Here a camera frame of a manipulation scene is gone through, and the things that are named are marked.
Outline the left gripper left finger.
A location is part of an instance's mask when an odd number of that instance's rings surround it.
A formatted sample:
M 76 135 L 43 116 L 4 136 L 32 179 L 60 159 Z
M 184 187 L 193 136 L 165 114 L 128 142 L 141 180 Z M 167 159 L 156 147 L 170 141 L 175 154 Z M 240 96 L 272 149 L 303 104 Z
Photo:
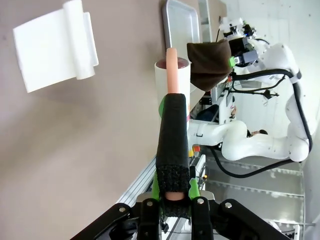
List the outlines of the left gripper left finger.
M 160 188 L 154 173 L 150 192 L 140 194 L 134 206 L 116 203 L 72 237 L 73 240 L 158 240 Z

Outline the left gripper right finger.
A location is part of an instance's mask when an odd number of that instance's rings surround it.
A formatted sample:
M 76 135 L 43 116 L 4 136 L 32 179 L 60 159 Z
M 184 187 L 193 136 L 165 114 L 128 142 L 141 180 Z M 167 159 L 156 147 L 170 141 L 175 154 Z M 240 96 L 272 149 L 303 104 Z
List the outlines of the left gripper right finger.
M 213 240 L 214 232 L 228 240 L 282 240 L 283 234 L 234 199 L 217 203 L 190 183 L 191 238 Z

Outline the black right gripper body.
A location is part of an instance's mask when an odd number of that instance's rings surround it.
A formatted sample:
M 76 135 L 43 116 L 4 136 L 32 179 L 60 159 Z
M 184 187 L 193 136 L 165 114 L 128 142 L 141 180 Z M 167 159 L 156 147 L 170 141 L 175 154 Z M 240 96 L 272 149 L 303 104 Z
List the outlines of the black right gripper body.
M 258 52 L 254 46 L 248 42 L 247 37 L 232 39 L 228 43 L 231 50 L 231 56 L 241 58 L 240 67 L 248 67 L 254 64 L 258 59 Z

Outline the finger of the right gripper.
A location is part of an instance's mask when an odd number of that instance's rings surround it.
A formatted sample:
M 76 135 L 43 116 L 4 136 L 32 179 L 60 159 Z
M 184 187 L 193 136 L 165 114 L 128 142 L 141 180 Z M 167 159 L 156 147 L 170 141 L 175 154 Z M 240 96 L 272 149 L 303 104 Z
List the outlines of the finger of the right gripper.
M 234 68 L 234 67 L 240 67 L 241 65 L 241 58 L 239 56 L 231 56 L 230 59 L 229 59 L 229 65 L 231 68 Z

